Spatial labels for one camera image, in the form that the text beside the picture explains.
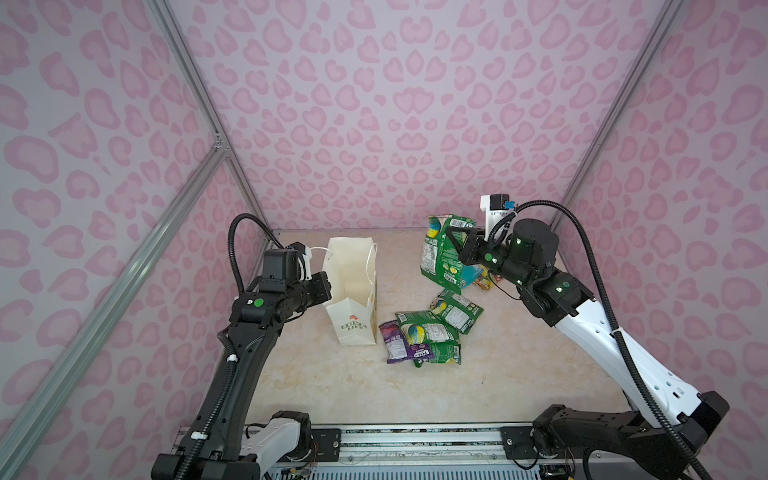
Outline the teal snack packet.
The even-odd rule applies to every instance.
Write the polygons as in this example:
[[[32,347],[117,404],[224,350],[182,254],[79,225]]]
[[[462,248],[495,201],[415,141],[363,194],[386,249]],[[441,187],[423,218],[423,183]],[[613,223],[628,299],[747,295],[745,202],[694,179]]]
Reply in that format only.
[[[464,266],[459,277],[459,287],[461,289],[474,283],[482,274],[483,268],[480,265]]]

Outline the white paper bag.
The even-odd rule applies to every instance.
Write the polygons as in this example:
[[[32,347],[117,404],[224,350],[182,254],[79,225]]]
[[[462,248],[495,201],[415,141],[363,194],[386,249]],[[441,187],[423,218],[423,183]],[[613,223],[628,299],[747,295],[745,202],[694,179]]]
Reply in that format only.
[[[332,237],[320,250],[331,284],[331,299],[324,307],[339,343],[375,345],[378,245],[370,237]]]

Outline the aluminium frame post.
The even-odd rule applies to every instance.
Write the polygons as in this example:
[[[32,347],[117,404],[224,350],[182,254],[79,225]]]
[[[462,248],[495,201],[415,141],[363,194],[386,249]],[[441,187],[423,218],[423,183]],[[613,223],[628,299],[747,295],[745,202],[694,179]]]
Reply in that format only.
[[[186,40],[171,2],[166,0],[149,0],[146,1],[146,4],[165,37],[169,51],[176,60],[199,111],[206,121],[211,135],[214,137],[214,147],[218,148],[218,151],[223,154],[223,159],[234,176],[236,185],[243,194],[249,211],[260,218],[266,225],[269,225],[263,209],[257,200],[255,190],[246,175],[240,156],[214,104],[213,96],[205,82],[204,76],[194,59],[190,44]]]
[[[635,60],[612,101],[610,108],[599,125],[596,134],[587,148],[585,155],[576,169],[560,203],[569,209],[577,201],[580,190],[586,184],[591,170],[598,163],[608,140],[615,132],[622,117],[628,111],[631,102],[640,89],[644,78],[650,72],[655,60],[661,54],[672,34],[675,33],[685,16],[688,1],[667,0],[662,3],[658,16],[649,30]]]

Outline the red yellow candy packet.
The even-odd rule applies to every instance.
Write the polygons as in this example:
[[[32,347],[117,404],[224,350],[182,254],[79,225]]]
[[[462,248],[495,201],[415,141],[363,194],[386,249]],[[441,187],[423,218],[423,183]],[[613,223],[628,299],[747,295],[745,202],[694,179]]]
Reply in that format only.
[[[491,273],[485,267],[481,267],[477,277],[474,280],[474,284],[484,291],[489,291],[493,288],[496,288],[501,281],[501,276]]]

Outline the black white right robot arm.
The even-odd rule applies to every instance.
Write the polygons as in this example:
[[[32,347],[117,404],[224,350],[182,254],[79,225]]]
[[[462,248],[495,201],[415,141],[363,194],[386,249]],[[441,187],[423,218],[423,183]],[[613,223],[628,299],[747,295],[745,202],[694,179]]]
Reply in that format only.
[[[527,310],[579,345],[622,389],[626,412],[579,411],[553,404],[532,423],[541,457],[567,449],[610,452],[657,479],[681,479],[729,410],[714,391],[699,392],[608,318],[608,306],[558,269],[558,236],[536,219],[514,224],[496,243],[479,228],[450,225],[446,237],[466,266],[482,265],[512,283]]]

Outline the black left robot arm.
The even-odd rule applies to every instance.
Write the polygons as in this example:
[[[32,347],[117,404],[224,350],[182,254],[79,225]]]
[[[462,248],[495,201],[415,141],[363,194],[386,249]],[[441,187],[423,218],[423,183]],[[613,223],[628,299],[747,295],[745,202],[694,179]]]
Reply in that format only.
[[[301,412],[280,411],[258,434],[265,447],[243,455],[246,416],[259,377],[284,325],[331,299],[324,271],[308,280],[280,280],[275,292],[242,293],[230,323],[217,338],[224,352],[206,397],[174,453],[160,454],[152,479],[261,479],[282,457],[307,454],[311,421]]]

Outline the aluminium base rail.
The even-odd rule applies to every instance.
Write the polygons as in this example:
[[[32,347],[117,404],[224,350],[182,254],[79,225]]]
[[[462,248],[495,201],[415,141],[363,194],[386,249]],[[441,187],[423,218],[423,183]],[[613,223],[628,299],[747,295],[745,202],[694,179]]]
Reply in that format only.
[[[249,430],[226,422],[191,429],[178,450],[158,456],[153,479],[259,479],[274,466],[438,465],[514,462],[534,469],[606,452],[634,461],[657,479],[677,479],[691,465],[676,441],[631,413],[555,407],[524,424],[353,425],[314,428],[307,416],[282,412]]]

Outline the aluminium frame post left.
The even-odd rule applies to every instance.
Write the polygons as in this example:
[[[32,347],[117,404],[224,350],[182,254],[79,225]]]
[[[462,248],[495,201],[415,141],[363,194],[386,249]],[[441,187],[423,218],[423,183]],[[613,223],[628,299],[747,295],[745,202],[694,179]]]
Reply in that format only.
[[[255,190],[246,175],[240,156],[214,104],[213,96],[205,82],[204,76],[194,59],[190,44],[186,40],[171,2],[166,0],[149,0],[146,1],[146,4],[165,37],[169,51],[176,60],[199,111],[206,121],[211,135],[214,137],[214,147],[218,148],[218,151],[223,154],[223,159],[234,176],[236,185],[243,194],[249,211],[260,218],[266,225],[269,225],[263,209],[257,200]]]

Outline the purple candy packet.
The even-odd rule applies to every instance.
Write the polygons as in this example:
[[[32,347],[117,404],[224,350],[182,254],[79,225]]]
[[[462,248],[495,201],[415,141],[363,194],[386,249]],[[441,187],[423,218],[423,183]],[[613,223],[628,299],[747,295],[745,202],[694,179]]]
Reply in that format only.
[[[387,364],[425,362],[435,358],[435,353],[429,345],[409,344],[396,320],[382,323],[379,330],[388,354]]]

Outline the green Fox's candy packet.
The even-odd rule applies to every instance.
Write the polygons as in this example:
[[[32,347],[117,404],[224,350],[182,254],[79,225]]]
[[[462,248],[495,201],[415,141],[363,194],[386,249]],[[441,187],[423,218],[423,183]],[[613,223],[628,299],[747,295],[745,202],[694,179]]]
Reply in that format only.
[[[472,228],[476,222],[456,215],[428,217],[429,226],[423,242],[420,272],[438,286],[461,294],[459,277],[465,266],[451,243],[445,238],[448,226]]]

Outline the aluminium frame post right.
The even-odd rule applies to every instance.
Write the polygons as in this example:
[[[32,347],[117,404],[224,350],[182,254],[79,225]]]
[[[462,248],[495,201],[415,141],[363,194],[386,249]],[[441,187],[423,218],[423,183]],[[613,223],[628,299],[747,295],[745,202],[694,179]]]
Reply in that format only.
[[[576,169],[560,203],[569,209],[577,201],[580,190],[586,184],[591,170],[598,163],[608,140],[615,132],[622,117],[628,111],[631,102],[640,89],[644,78],[650,72],[655,60],[661,54],[672,34],[675,33],[685,16],[688,1],[667,0],[662,3],[658,16],[649,30],[635,60],[612,101],[610,108],[599,125],[596,134],[587,148],[585,155]]]

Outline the aluminium diagonal frame bar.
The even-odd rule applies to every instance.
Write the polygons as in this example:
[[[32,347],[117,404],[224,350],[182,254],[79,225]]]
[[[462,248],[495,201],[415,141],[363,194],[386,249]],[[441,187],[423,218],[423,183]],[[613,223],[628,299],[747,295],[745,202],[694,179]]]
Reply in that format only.
[[[18,477],[228,155],[210,150],[21,409],[1,441],[3,479]]]

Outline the green candy packet bottom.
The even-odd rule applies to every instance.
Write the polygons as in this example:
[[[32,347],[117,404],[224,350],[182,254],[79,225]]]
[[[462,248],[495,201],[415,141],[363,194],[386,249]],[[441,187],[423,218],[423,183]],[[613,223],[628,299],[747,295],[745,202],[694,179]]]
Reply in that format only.
[[[425,363],[462,363],[460,332],[431,311],[407,311],[395,314],[408,346],[413,350],[417,368]]]

